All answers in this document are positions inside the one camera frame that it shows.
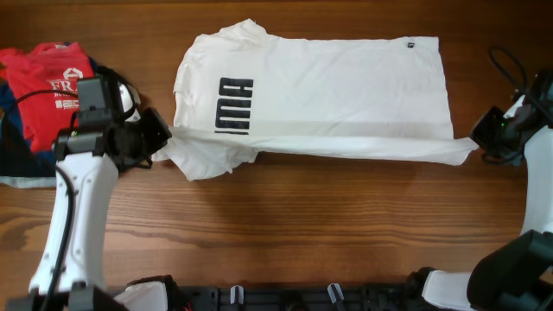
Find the white Puma t-shirt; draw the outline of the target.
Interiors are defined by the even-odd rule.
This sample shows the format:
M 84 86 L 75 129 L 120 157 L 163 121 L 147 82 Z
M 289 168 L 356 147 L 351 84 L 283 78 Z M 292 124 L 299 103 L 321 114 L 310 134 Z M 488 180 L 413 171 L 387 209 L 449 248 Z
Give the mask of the white Puma t-shirt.
M 244 20 L 199 35 L 174 84 L 171 138 L 154 155 L 190 181 L 232 172 L 261 152 L 457 166 L 435 37 L 307 40 Z

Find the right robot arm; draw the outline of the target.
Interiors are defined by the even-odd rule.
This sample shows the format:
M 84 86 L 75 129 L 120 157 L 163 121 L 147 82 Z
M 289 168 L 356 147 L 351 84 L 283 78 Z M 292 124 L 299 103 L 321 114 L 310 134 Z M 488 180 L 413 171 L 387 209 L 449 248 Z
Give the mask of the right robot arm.
M 543 69 L 508 111 L 492 107 L 470 137 L 497 162 L 525 161 L 520 235 L 467 273 L 422 269 L 404 285 L 402 310 L 550 310 L 552 286 L 552 72 Z

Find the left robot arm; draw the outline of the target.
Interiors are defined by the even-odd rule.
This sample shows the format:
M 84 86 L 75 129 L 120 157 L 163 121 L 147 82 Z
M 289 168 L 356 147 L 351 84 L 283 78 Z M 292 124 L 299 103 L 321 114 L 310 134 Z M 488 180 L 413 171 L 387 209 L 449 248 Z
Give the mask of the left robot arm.
M 79 110 L 54 140 L 56 195 L 48 238 L 29 292 L 8 310 L 180 310 L 171 276 L 105 289 L 103 249 L 120 173 L 148 168 L 171 134 L 156 109 L 141 109 L 124 82 L 99 75 L 77 83 Z

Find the red folded t-shirt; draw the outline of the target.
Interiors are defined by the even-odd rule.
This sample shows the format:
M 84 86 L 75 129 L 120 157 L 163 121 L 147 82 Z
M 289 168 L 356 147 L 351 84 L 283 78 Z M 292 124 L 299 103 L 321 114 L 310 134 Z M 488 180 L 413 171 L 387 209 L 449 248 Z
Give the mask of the red folded t-shirt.
M 1 64 L 1 76 L 15 98 L 27 96 L 17 108 L 30 150 L 50 150 L 59 131 L 70 125 L 79 109 L 78 80 L 95 75 L 88 55 L 78 42 L 47 42 L 29 53 L 4 48 Z

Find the black folded garment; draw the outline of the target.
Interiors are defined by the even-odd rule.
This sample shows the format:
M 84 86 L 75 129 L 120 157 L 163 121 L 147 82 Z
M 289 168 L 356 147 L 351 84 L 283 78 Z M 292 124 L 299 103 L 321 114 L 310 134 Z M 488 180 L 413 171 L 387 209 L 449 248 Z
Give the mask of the black folded garment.
M 47 137 L 38 146 L 27 144 L 10 116 L 22 111 L 22 105 L 31 98 L 43 96 L 47 104 L 31 111 L 44 124 L 37 129 Z M 124 132 L 123 122 L 132 121 L 140 98 L 132 85 L 108 67 L 97 67 L 89 78 L 63 80 L 58 86 L 41 83 L 38 89 L 25 92 L 4 111 L 1 124 L 1 175 L 8 177 L 53 177 L 51 161 L 36 155 L 48 151 L 51 157 L 63 162 L 68 157 L 83 155 L 83 167 L 96 161 L 107 161 L 119 171 L 137 163 L 125 162 L 123 143 L 131 136 Z

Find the light blue folded garment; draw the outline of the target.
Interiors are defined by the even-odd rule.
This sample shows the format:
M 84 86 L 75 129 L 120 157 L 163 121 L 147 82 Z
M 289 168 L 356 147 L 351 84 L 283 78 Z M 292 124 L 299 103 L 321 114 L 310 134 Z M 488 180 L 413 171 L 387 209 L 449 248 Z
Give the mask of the light blue folded garment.
M 26 167 L 23 166 L 17 168 L 1 169 L 1 183 L 10 187 L 16 188 L 36 188 L 36 187 L 54 187 L 55 186 L 55 172 L 53 164 L 37 165 L 32 164 L 30 161 L 25 162 Z

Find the navy blue folded t-shirt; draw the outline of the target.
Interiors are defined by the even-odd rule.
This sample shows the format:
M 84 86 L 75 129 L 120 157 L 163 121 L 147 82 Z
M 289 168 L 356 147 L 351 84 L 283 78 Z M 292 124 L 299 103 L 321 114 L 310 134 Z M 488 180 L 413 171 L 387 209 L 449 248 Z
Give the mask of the navy blue folded t-shirt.
M 8 80 L 8 66 L 1 60 L 1 169 L 26 167 L 25 162 L 32 164 L 53 164 L 55 159 L 51 152 L 33 154 L 29 142 L 23 137 L 23 121 L 15 95 Z

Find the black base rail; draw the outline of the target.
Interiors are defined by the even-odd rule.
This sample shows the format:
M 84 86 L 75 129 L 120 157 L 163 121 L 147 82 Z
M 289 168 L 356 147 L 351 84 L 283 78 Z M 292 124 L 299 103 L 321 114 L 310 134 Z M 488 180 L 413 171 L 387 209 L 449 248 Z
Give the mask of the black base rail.
M 312 311 L 401 311 L 433 310 L 417 295 L 406 295 L 401 284 L 367 284 L 342 287 L 343 299 L 332 302 L 325 287 L 319 288 L 244 288 L 244 302 L 231 302 L 231 290 L 208 286 L 181 286 L 185 305 L 194 311 L 280 311 L 287 302 L 299 298 Z

